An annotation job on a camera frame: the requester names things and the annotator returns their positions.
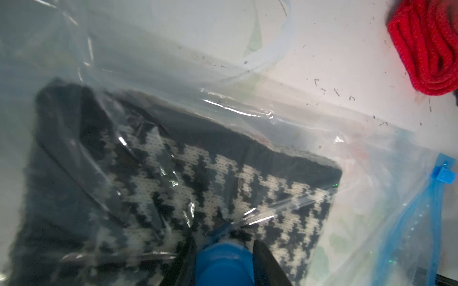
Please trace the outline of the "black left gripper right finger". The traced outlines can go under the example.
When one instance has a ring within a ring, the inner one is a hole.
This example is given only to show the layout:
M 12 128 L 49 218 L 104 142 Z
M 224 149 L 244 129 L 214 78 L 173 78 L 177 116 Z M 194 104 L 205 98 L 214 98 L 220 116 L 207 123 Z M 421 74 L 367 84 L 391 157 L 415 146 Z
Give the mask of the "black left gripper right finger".
M 255 286 L 292 286 L 272 252 L 262 241 L 254 242 L 252 261 Z

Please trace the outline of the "red knitted scarf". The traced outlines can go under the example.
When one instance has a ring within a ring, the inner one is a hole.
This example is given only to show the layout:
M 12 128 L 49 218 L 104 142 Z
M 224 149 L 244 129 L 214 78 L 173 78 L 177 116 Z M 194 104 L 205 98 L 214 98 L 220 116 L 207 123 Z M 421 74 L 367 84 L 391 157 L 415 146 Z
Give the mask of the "red knitted scarf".
M 387 28 L 417 91 L 440 96 L 458 89 L 457 1 L 401 1 Z

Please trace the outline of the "clear plastic vacuum bag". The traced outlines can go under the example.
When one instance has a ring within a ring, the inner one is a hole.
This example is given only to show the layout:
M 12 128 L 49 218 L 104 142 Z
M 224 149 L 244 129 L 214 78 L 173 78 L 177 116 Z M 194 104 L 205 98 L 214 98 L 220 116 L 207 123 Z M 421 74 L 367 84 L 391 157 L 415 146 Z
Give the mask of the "clear plastic vacuum bag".
M 455 286 L 439 274 L 442 200 L 457 158 L 265 73 L 299 14 L 290 1 L 2 1 L 1 284 L 19 232 L 35 95 L 59 79 L 140 92 L 273 147 L 342 169 L 299 286 Z

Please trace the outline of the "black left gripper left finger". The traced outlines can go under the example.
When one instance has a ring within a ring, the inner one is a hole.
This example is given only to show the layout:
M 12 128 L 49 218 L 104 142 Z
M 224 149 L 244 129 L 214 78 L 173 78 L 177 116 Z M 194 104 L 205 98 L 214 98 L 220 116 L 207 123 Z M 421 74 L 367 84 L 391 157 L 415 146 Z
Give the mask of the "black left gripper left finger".
M 196 259 L 197 245 L 195 239 L 188 237 L 160 286 L 194 286 Z

